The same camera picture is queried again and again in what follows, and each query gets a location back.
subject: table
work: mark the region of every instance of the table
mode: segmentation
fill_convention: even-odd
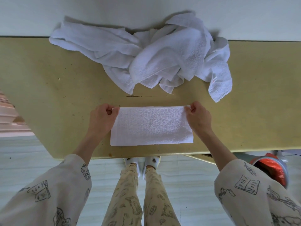
[[[137,84],[133,95],[118,88],[101,64],[47,38],[0,38],[0,90],[14,104],[52,157],[71,153],[88,127],[90,110],[102,103],[122,107],[178,106],[199,100],[210,110],[213,130],[232,151],[301,148],[301,43],[229,42],[233,88],[215,103],[208,83],[194,77],[172,94]],[[194,143],[110,146],[110,134],[94,158],[208,153]]]

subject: foot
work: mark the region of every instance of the foot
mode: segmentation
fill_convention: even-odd
[[[135,165],[137,167],[138,177],[140,177],[140,168],[139,168],[138,158],[123,158],[123,161],[126,166],[129,164]]]
[[[161,156],[151,156],[151,157],[145,157],[145,164],[143,168],[143,179],[145,180],[145,171],[148,168],[154,168],[155,170],[159,166],[159,163],[161,161]]]

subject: white towel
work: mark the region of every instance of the white towel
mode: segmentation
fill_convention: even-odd
[[[171,93],[193,76],[210,82],[209,94],[215,102],[232,89],[228,41],[222,37],[213,41],[194,13],[175,15],[159,30],[133,35],[124,28],[63,22],[49,41],[103,64],[108,76],[128,94],[137,83],[149,88],[159,83]]]
[[[112,146],[193,143],[184,106],[121,107],[111,130]]]

